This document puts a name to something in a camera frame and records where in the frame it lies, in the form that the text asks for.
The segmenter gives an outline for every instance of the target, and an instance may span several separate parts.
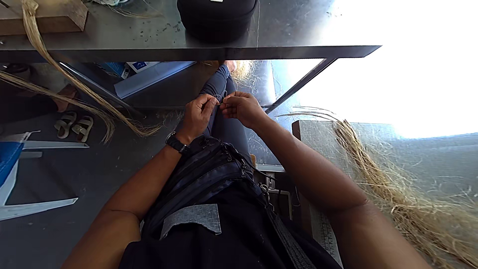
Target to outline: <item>bag strap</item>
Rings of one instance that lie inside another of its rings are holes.
[[[294,264],[295,269],[315,269],[314,264],[309,260],[309,257],[304,253],[297,241],[292,237],[287,227],[285,227],[282,220],[272,211],[271,207],[267,207],[267,216],[279,236],[282,244],[289,254],[289,258]]]
[[[274,177],[268,176],[265,173],[262,173],[261,171],[257,170],[248,160],[244,158],[241,154],[237,152],[237,150],[231,150],[230,154],[237,159],[239,162],[242,162],[244,165],[249,165],[253,170],[256,172],[272,179],[275,180]],[[262,200],[259,201],[262,205],[265,205],[267,216],[269,220],[271,221],[272,226],[274,227],[275,232],[279,236],[282,244],[284,245],[285,250],[287,251],[287,254],[289,255],[289,258],[291,259],[292,263],[294,264],[295,269],[315,269],[315,265],[310,261],[309,257],[304,253],[300,245],[297,243],[297,241],[292,237],[291,233],[285,227],[284,223],[280,219],[279,216],[274,213],[272,210],[272,205],[269,203],[269,193],[266,187],[261,186],[261,191],[262,191]]]

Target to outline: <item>gray patch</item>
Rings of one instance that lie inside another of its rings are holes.
[[[173,226],[188,223],[200,224],[215,235],[221,234],[217,204],[199,204],[182,208],[165,218],[159,240],[165,238]]]

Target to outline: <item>black watch strap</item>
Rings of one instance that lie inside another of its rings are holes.
[[[181,141],[176,138],[176,132],[171,132],[166,137],[166,145],[169,145],[183,155],[188,154],[191,151],[191,148],[188,145],[181,143]]]

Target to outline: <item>white sandal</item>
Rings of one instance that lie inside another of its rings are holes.
[[[65,112],[61,118],[56,121],[54,127],[58,132],[56,136],[58,138],[66,138],[70,134],[70,126],[76,121],[76,112],[75,111],[67,111]]]
[[[76,140],[78,142],[86,142],[88,139],[89,131],[93,127],[93,118],[90,116],[83,116],[75,126],[71,128],[73,132],[77,133]]]

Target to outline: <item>black bag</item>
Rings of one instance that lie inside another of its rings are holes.
[[[159,239],[163,221],[167,216],[181,208],[207,201],[237,180],[245,180],[252,191],[250,193],[266,210],[294,268],[315,269],[287,227],[272,211],[267,187],[259,187],[254,183],[252,170],[263,174],[262,172],[239,154],[233,145],[216,138],[202,135],[196,138],[190,147],[191,154],[181,157],[161,194],[146,213],[141,237]]]
[[[182,156],[156,202],[144,217],[141,236],[159,239],[164,219],[186,206],[201,204],[237,180],[252,180],[252,169],[229,143],[202,135],[191,144],[191,154]]]
[[[177,0],[187,32],[206,42],[230,42],[250,24],[258,0]]]

